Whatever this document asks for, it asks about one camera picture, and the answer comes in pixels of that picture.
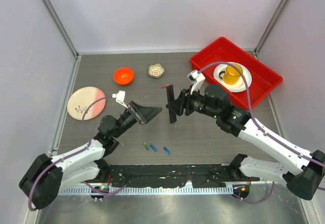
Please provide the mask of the black remote control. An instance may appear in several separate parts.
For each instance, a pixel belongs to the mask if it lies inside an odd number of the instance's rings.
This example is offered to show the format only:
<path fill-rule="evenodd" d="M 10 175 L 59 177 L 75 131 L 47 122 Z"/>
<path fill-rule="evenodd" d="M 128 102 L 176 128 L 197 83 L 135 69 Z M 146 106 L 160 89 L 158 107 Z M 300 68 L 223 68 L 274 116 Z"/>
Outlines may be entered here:
<path fill-rule="evenodd" d="M 173 85 L 171 84 L 171 85 L 167 85 L 166 86 L 166 91 L 167 91 L 167 101 L 168 101 L 168 105 L 172 102 L 172 101 L 174 101 L 174 89 L 173 89 Z M 170 123 L 171 124 L 174 124 L 176 121 L 177 121 L 177 116 L 176 116 L 176 114 L 172 111 L 172 110 L 170 110 L 170 109 L 168 109 L 168 112 L 169 112 L 169 120 L 170 120 Z"/>

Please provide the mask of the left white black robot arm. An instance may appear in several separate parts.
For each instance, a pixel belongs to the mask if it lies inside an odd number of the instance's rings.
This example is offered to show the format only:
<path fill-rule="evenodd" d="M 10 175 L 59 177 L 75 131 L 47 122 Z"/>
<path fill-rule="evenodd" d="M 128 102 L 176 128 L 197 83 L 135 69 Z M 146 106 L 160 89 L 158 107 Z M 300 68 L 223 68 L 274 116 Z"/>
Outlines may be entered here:
<path fill-rule="evenodd" d="M 79 182 L 92 179 L 104 182 L 108 170 L 103 158 L 119 145 L 117 138 L 136 123 L 146 125 L 162 110 L 161 107 L 141 106 L 131 101 L 119 118 L 104 116 L 98 133 L 85 145 L 57 156 L 37 156 L 18 184 L 28 197 L 29 210 L 46 208 L 60 191 Z"/>

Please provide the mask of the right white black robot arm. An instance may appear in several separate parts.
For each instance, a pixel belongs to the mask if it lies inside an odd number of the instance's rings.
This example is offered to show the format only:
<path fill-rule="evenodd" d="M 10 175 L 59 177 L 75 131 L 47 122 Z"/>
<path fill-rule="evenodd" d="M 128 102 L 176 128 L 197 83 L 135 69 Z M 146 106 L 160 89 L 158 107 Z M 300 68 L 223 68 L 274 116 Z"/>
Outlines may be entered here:
<path fill-rule="evenodd" d="M 174 98 L 172 85 L 166 87 L 170 123 L 176 117 L 193 112 L 216 120 L 220 129 L 245 140 L 276 159 L 268 162 L 238 154 L 230 163 L 229 174 L 236 181 L 244 177 L 259 178 L 282 184 L 304 200 L 312 200 L 324 178 L 324 153 L 309 152 L 285 140 L 262 125 L 251 113 L 231 104 L 229 94 L 217 84 L 205 88 L 204 94 L 190 89 L 181 90 Z"/>

